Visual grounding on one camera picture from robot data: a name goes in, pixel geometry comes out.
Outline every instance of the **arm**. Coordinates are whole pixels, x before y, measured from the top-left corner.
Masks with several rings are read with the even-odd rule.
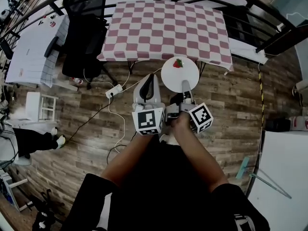
[[[137,134],[128,146],[109,163],[101,177],[120,186],[139,161],[152,137]]]
[[[182,112],[179,118],[172,122],[174,137],[212,192],[219,185],[228,183],[228,180],[216,160],[191,131],[189,121],[189,114]]]

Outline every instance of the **small bottle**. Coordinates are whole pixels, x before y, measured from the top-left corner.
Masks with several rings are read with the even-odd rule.
[[[82,79],[79,79],[79,78],[74,78],[72,77],[72,80],[76,83],[78,83],[79,85],[81,85],[83,83],[83,80]]]
[[[44,22],[48,23],[51,27],[54,27],[56,25],[56,23],[47,16],[44,16],[43,19],[44,19]]]

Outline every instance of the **table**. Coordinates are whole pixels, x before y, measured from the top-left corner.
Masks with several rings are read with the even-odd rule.
[[[55,64],[59,55],[53,50],[48,58],[44,57],[52,39],[59,37],[57,44],[63,45],[66,39],[69,19],[66,15],[54,19],[56,25],[48,23],[26,30],[17,42],[5,82],[25,84],[53,84],[66,87],[63,82],[53,78]]]
[[[167,60],[185,56],[232,66],[221,11],[171,1],[119,2],[112,16],[100,61]]]

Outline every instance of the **checkered tablecloth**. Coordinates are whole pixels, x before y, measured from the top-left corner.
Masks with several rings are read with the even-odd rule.
[[[230,69],[232,58],[222,12],[171,1],[116,5],[99,60],[166,60],[174,56]]]

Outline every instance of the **black office chair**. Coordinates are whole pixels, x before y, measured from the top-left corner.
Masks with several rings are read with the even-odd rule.
[[[106,0],[63,0],[70,19],[68,34],[61,52],[66,53],[62,73],[92,80],[103,70],[114,85],[117,81],[97,60],[106,36],[104,7]]]
[[[0,47],[3,50],[6,58],[11,60],[13,58],[13,51],[5,39],[0,39]]]
[[[4,70],[8,70],[9,66],[10,66],[11,62],[8,63],[7,60],[5,60],[5,64],[4,66],[2,66],[2,64],[0,64],[0,70],[3,72]]]

